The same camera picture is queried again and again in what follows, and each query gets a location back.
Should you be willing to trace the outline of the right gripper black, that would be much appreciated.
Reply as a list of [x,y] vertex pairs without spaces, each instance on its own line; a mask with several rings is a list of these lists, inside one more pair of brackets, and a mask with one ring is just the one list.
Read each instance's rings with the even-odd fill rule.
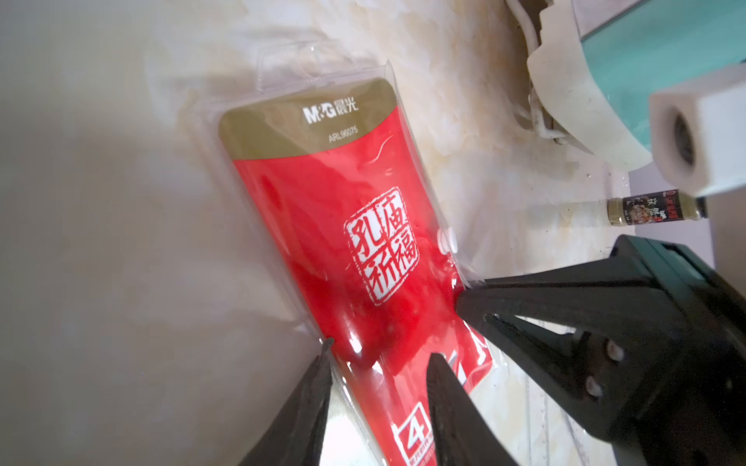
[[489,279],[457,313],[620,465],[745,462],[745,298],[690,248],[622,235],[614,257]]

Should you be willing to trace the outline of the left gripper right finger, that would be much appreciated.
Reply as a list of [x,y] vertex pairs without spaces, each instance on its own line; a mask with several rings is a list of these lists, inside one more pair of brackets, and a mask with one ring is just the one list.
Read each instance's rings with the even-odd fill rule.
[[429,358],[427,399],[438,465],[517,465],[441,353]]

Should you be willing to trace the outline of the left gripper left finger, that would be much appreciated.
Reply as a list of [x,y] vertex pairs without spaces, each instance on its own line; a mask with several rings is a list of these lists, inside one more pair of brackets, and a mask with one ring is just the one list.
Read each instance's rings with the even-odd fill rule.
[[329,357],[332,345],[331,338],[324,340],[321,353],[311,361],[266,433],[240,461],[242,465],[321,462],[333,384]]

